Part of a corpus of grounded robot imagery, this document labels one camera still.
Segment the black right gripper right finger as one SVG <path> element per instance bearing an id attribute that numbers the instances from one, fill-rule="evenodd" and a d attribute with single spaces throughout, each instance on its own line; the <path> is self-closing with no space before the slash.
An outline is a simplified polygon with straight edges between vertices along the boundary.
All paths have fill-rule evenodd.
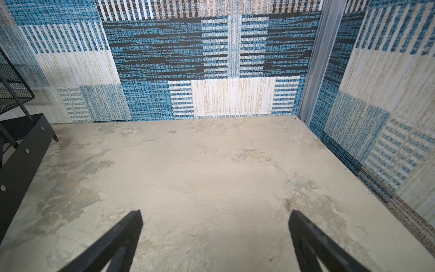
<path id="1" fill-rule="evenodd" d="M 368 269 L 298 210 L 288 221 L 293 247 L 302 272 L 367 272 Z"/>

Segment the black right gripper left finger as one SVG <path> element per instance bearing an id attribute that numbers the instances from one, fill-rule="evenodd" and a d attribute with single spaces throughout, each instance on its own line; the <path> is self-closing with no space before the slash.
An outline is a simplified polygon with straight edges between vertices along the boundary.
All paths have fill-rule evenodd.
<path id="1" fill-rule="evenodd" d="M 140 210 L 131 211 L 62 272 L 128 272 L 137 249 L 143 219 Z"/>

